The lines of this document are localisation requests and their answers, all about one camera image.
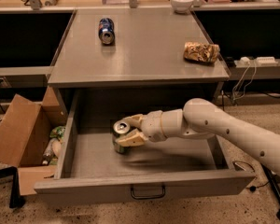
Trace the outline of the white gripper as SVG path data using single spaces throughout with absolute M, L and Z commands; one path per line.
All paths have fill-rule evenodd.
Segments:
M 162 111 L 149 112 L 146 115 L 136 114 L 125 117 L 123 120 L 134 129 L 116 139 L 116 143 L 122 147 L 139 147 L 147 140 L 151 142 L 161 142 L 166 139 L 161 128 Z

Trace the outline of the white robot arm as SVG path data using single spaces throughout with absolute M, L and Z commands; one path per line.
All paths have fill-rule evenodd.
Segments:
M 219 135 L 280 176 L 280 134 L 237 119 L 201 98 L 187 101 L 181 109 L 126 117 L 113 125 L 113 132 L 118 151 L 171 137 Z

